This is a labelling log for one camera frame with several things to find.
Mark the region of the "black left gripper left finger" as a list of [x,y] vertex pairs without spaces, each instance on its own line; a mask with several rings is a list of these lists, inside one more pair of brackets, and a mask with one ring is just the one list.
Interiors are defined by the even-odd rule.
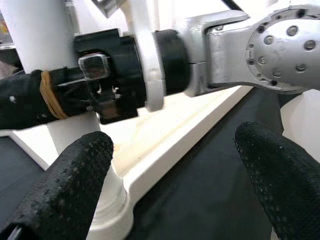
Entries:
[[71,143],[23,197],[0,238],[86,239],[113,152],[113,141],[101,131]]

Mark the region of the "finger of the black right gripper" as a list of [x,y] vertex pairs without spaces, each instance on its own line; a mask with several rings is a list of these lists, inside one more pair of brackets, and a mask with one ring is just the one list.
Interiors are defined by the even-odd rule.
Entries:
[[66,119],[67,110],[55,87],[66,79],[66,69],[34,70],[1,79],[0,128],[22,130]]

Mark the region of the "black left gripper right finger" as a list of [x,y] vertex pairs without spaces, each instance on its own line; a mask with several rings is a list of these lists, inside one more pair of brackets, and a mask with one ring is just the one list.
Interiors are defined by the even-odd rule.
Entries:
[[320,238],[320,164],[300,145],[258,122],[240,124],[237,152],[280,240]]

